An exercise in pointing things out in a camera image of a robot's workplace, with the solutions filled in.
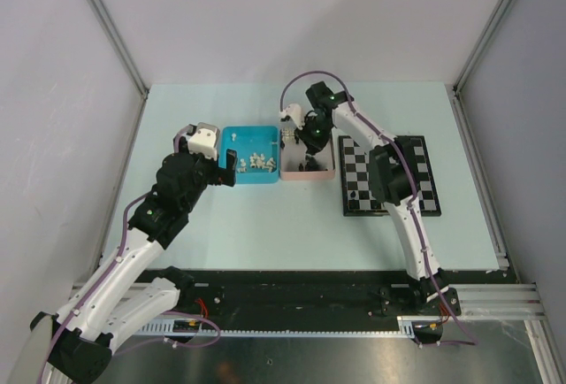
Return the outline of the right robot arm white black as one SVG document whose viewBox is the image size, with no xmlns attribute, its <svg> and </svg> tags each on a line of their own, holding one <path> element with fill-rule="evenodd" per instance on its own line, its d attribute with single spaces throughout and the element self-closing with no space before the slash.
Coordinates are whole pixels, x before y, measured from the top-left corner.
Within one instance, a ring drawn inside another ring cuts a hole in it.
<svg viewBox="0 0 566 384">
<path fill-rule="evenodd" d="M 418 314 L 436 308 L 448 290 L 443 270 L 432 251 L 422 219 L 413 143 L 378 127 L 364 117 L 346 89 L 334 93 L 322 81 L 306 91 L 312 111 L 293 113 L 295 138 L 306 154 L 318 154 L 337 128 L 350 136 L 368 156 L 369 190 L 394 222 L 413 287 L 409 307 Z"/>
</svg>

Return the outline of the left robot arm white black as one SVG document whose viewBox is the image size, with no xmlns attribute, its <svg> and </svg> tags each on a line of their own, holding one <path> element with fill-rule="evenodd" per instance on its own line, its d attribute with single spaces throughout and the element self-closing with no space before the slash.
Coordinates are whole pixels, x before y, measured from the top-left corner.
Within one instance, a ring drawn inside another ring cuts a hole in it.
<svg viewBox="0 0 566 384">
<path fill-rule="evenodd" d="M 57 377 L 74 383 L 96 381 L 118 348 L 140 327 L 169 312 L 189 311 L 195 302 L 188 274 L 171 266 L 148 289 L 121 303 L 146 267 L 171 245 L 187 225 L 203 191 L 235 183 L 237 154 L 226 153 L 220 166 L 216 150 L 177 151 L 157 170 L 151 190 L 128 204 L 119 245 L 87 283 L 48 316 L 40 312 L 32 324 L 48 319 L 50 345 L 44 364 Z"/>
</svg>

